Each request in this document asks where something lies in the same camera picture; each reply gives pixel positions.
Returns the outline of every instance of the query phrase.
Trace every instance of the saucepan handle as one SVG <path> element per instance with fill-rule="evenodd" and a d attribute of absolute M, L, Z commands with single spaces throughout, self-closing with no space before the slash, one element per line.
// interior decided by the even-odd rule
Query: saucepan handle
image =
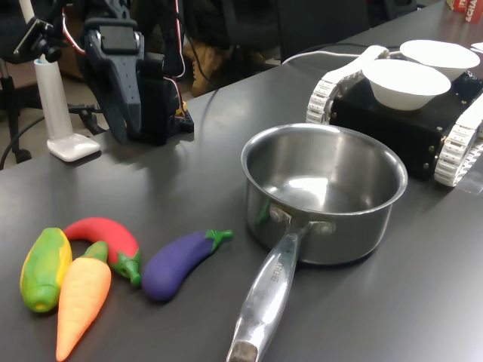
<path fill-rule="evenodd" d="M 241 307 L 226 362 L 258 362 L 280 321 L 306 229 L 289 226 L 263 262 Z"/>

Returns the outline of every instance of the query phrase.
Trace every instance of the chair wheel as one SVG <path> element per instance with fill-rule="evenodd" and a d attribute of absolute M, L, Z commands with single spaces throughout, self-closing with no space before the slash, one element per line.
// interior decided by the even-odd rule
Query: chair wheel
<path fill-rule="evenodd" d="M 17 161 L 18 164 L 30 159 L 32 159 L 32 154 L 28 149 L 20 149 L 19 152 L 15 154 L 15 161 Z"/>

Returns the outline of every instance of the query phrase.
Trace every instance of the gray table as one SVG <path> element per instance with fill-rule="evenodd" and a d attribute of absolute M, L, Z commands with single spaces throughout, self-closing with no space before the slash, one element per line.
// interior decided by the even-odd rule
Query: gray table
<path fill-rule="evenodd" d="M 442 5 L 351 40 L 481 40 L 481 26 L 461 25 Z M 466 29 L 464 39 L 452 36 L 457 29 Z M 126 225 L 144 262 L 195 230 L 233 229 L 235 238 L 203 262 L 168 304 L 150 302 L 115 276 L 97 321 L 69 360 L 224 360 L 240 306 L 266 255 L 245 230 L 240 151 L 261 130 L 303 121 L 323 68 L 341 65 L 337 61 L 343 60 L 303 59 L 193 100 L 195 136 L 161 148 L 121 147 L 107 134 L 97 138 L 103 147 L 99 158 L 70 165 L 47 156 L 2 171 L 2 360 L 54 360 L 57 316 L 23 307 L 20 270 L 43 228 L 63 228 L 86 216 Z M 264 360 L 481 360 L 482 171 L 479 162 L 452 192 L 411 180 L 383 243 L 366 262 L 348 268 L 301 265 Z M 86 245 L 72 248 L 78 256 Z"/>

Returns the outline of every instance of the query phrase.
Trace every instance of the plastic toy vegetable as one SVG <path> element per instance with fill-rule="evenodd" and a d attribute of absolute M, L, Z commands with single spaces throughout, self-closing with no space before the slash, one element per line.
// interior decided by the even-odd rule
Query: plastic toy vegetable
<path fill-rule="evenodd" d="M 148 262 L 143 273 L 143 290 L 154 300 L 171 299 L 184 278 L 202 260 L 210 256 L 232 231 L 195 232 L 162 248 Z"/>
<path fill-rule="evenodd" d="M 67 270 L 60 290 L 57 325 L 58 361 L 65 360 L 96 319 L 111 285 L 106 264 L 108 248 L 103 241 L 91 245 Z"/>
<path fill-rule="evenodd" d="M 31 311 L 50 311 L 72 262 L 69 241 L 57 228 L 45 229 L 30 249 L 20 275 L 23 303 Z"/>
<path fill-rule="evenodd" d="M 109 247 L 107 262 L 118 274 L 139 285 L 139 245 L 134 236 L 121 224 L 104 217 L 88 217 L 74 222 L 64 230 L 69 240 L 105 241 Z"/>

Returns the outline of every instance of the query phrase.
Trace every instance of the pan rivet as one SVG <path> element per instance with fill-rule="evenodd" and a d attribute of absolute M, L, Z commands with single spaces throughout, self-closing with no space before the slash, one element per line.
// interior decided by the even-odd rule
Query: pan rivet
<path fill-rule="evenodd" d="M 331 222 L 314 222 L 313 225 L 315 232 L 319 235 L 330 235 L 335 230 L 335 225 Z"/>
<path fill-rule="evenodd" d="M 270 207 L 270 217 L 275 222 L 282 222 L 287 219 L 287 214 L 280 210 L 278 207 L 272 205 Z"/>

